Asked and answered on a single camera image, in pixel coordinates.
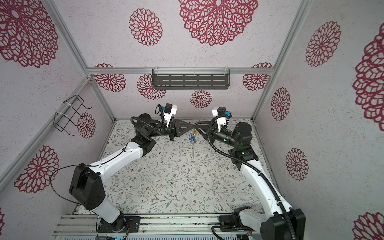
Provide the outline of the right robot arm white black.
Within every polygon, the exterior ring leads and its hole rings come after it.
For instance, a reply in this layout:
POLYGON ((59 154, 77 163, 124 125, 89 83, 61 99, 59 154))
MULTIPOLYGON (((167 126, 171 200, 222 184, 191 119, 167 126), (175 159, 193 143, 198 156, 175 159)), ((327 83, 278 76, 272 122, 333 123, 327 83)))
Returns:
POLYGON ((263 211, 259 213, 250 206, 237 208, 231 216, 219 217, 220 224, 212 226, 212 233, 216 235, 219 229, 254 233, 260 240, 304 239, 306 216, 284 199, 266 175, 251 146, 251 125, 239 122, 229 131, 226 127, 229 119, 228 115, 218 115, 211 121, 198 122, 195 129, 213 150, 232 160, 254 188, 263 211))

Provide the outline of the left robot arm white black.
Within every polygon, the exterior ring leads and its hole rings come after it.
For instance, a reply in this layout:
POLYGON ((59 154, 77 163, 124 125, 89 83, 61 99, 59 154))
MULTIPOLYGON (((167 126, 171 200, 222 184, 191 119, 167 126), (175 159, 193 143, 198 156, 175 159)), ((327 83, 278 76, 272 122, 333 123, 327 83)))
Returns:
POLYGON ((171 117, 166 121, 154 120, 149 114, 131 117, 135 128, 135 137, 116 153, 90 165, 74 165, 74 173, 69 193, 74 203, 94 212, 107 224, 110 232, 122 232, 126 229, 125 215, 106 196, 104 183, 129 163, 148 154, 155 146, 154 137, 169 136, 170 140, 180 137, 194 129, 195 125, 171 117))

